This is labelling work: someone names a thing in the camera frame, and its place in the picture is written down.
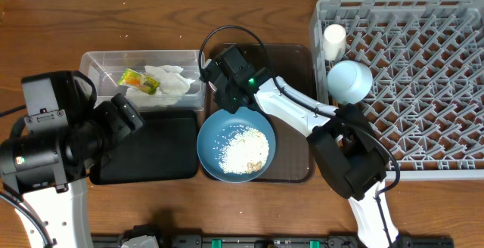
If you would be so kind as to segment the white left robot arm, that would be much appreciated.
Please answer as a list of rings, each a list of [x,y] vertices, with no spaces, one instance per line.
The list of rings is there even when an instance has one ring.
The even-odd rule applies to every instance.
[[[28,76],[27,114],[1,145],[2,199],[20,217],[32,247],[91,247],[88,169],[144,125],[117,94],[97,104],[93,82],[79,71]]]

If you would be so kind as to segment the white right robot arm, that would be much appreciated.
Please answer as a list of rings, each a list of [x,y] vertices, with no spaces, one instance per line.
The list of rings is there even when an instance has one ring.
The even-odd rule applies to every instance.
[[[362,112],[317,102],[267,69],[214,70],[207,83],[216,103],[235,113],[243,107],[274,116],[306,137],[324,180],[349,201],[358,238],[367,247],[394,247],[399,231],[392,223],[385,193],[392,154],[380,143]]]

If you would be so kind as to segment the dark blue plate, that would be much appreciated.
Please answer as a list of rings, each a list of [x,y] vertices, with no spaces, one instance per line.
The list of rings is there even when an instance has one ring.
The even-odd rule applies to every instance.
[[[243,125],[253,127],[261,131],[268,140],[268,161],[258,172],[236,175],[225,174],[218,165],[216,156],[218,151],[213,150],[216,145],[217,135],[226,135],[229,126]],[[197,154],[203,168],[213,178],[229,183],[243,183],[258,178],[265,172],[275,157],[276,139],[274,130],[269,121],[261,114],[245,107],[240,108],[235,114],[225,110],[219,110],[211,115],[202,125],[197,137]]]

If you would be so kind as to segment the cream white cup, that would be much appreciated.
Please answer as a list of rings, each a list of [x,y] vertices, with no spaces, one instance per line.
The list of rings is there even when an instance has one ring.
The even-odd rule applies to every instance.
[[[326,60],[332,61],[346,50],[346,30],[339,24],[331,24],[324,29],[322,50]]]

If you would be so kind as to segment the yellow green snack wrapper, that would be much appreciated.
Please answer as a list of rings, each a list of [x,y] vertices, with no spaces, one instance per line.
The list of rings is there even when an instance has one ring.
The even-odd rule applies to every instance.
[[[146,94],[153,95],[160,86],[160,83],[152,76],[128,68],[122,74],[117,85],[128,86]]]

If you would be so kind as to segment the light blue saucer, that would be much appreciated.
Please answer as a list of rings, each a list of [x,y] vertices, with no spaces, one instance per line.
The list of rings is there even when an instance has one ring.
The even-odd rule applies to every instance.
[[[335,64],[327,75],[327,90],[339,104],[356,104],[364,99],[372,86],[369,67],[352,60]]]

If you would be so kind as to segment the white napkin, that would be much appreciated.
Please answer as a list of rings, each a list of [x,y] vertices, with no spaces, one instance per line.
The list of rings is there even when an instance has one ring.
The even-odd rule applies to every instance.
[[[126,86],[128,88],[126,98],[138,107],[161,107],[176,104],[182,99],[183,95],[188,93],[191,84],[194,82],[194,79],[183,77],[182,71],[183,69],[180,66],[162,65],[155,67],[146,65],[144,72],[139,73],[152,76],[160,83],[160,86],[153,95]]]

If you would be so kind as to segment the leftover rice pile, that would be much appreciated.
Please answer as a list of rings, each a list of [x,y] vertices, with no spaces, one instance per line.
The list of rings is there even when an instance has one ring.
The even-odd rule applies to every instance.
[[[226,135],[217,135],[216,160],[225,174],[244,175],[258,172],[268,161],[266,136],[253,127],[229,126]]]

